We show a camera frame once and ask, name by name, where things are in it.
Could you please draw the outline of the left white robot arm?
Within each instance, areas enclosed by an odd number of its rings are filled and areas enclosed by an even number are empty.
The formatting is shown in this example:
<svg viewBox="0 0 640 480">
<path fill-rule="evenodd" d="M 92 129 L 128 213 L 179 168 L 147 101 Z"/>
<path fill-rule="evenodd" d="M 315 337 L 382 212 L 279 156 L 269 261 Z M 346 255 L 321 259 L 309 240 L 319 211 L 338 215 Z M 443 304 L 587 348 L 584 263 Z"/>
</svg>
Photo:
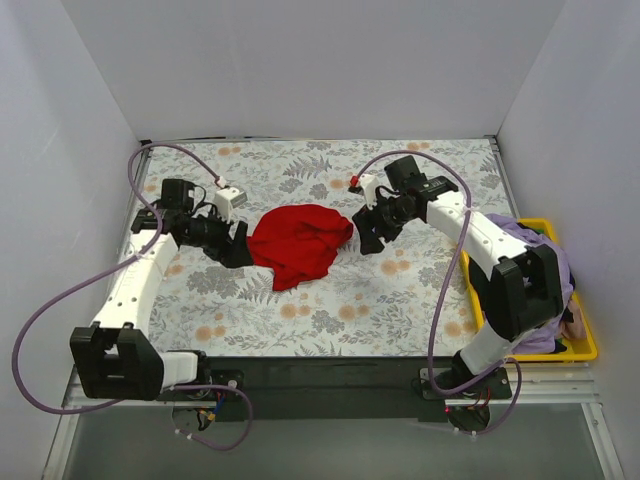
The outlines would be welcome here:
<svg viewBox="0 0 640 480">
<path fill-rule="evenodd" d="M 248 225 L 232 219 L 246 193 L 226 186 L 212 201 L 197 201 L 195 190 L 190 181 L 163 181 L 159 199 L 134 217 L 126 249 L 129 265 L 117 274 L 90 326 L 74 329 L 70 348 L 87 397 L 155 400 L 176 385 L 193 400 L 211 392 L 213 377 L 204 352 L 161 353 L 148 338 L 159 287 L 180 247 L 199 248 L 227 269 L 253 263 Z"/>
</svg>

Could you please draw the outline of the red t shirt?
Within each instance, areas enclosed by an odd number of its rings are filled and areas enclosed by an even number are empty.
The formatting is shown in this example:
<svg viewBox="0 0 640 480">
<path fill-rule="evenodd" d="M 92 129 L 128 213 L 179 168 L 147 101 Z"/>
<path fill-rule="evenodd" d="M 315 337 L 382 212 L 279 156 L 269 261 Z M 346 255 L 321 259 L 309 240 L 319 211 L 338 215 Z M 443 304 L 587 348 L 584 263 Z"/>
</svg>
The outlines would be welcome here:
<svg viewBox="0 0 640 480">
<path fill-rule="evenodd" d="M 325 277 L 352 235 L 353 224 L 338 211 L 303 204 L 267 212 L 247 242 L 254 264 L 273 271 L 279 292 Z"/>
</svg>

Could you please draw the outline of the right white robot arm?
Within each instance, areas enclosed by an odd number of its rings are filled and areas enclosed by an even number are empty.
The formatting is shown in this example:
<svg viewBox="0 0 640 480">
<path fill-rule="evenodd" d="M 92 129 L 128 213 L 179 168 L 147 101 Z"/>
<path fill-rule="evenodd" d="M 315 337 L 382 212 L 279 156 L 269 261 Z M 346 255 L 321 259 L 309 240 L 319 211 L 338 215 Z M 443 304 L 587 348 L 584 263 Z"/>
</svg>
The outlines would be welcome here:
<svg viewBox="0 0 640 480">
<path fill-rule="evenodd" d="M 410 150 L 379 155 L 379 160 L 392 160 L 384 168 L 387 184 L 361 168 L 349 189 L 365 204 L 352 220 L 364 255 L 382 252 L 416 219 L 455 241 L 454 262 L 468 255 L 469 278 L 485 323 L 454 355 L 448 370 L 430 371 L 428 378 L 440 396 L 471 398 L 486 389 L 489 375 L 522 340 L 561 314 L 558 259 L 549 245 L 532 246 L 475 211 L 469 186 L 451 167 L 443 176 L 427 177 L 417 166 L 418 155 Z"/>
</svg>

